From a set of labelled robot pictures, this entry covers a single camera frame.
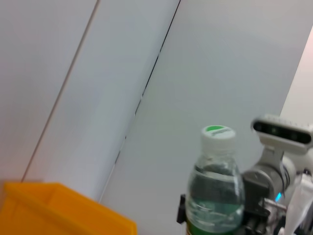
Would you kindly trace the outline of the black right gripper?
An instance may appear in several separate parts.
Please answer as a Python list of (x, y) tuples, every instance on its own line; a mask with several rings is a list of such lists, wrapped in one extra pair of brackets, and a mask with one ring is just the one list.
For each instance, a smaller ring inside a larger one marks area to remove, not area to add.
[[(264, 183), (255, 182), (251, 179), (244, 179), (245, 187), (245, 235), (265, 235), (267, 218), (258, 216), (269, 216), (270, 212), (265, 208), (264, 199), (269, 196), (269, 186)], [(180, 195), (177, 222), (186, 222), (186, 195)]]

